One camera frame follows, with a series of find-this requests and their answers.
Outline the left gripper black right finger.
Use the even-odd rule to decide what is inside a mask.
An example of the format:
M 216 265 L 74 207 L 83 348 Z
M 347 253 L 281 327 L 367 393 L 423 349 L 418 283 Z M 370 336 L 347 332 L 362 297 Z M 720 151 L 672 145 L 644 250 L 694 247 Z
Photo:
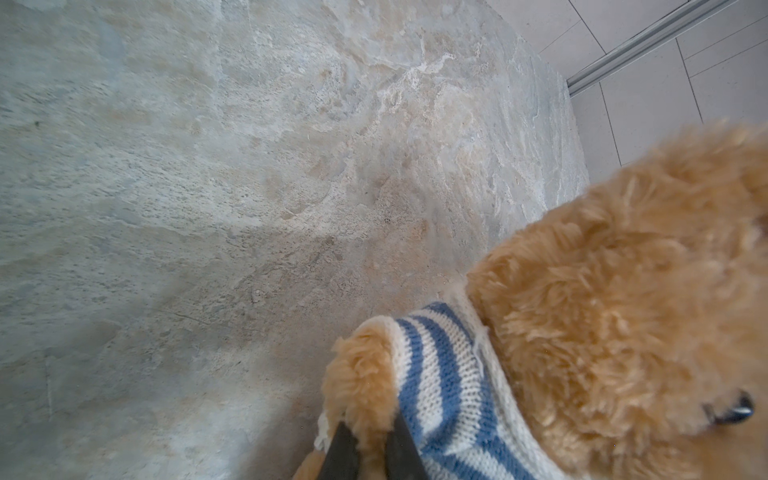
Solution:
M 407 423 L 398 412 L 385 445 L 385 473 L 388 480 L 428 480 Z

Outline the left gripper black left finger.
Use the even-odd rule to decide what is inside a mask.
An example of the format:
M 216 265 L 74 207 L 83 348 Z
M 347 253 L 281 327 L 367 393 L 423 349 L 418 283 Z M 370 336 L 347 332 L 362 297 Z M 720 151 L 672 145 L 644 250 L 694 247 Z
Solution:
M 357 480 L 359 471 L 360 455 L 357 439 L 350 428 L 344 422 L 340 422 L 317 480 Z

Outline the blue white striped knit sweater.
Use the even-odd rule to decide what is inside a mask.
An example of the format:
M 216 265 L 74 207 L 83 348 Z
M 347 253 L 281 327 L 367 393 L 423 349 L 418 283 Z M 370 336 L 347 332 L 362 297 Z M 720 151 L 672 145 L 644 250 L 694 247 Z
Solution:
M 464 285 L 353 335 L 387 347 L 384 374 L 429 478 L 567 478 L 530 432 Z

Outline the brown teddy bear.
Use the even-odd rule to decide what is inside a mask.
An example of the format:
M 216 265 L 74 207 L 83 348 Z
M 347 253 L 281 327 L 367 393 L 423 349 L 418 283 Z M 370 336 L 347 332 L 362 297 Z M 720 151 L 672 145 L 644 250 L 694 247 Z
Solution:
M 767 475 L 767 130 L 679 134 L 547 212 L 460 283 L 565 479 Z M 312 451 L 340 422 L 387 479 L 388 349 L 335 343 Z

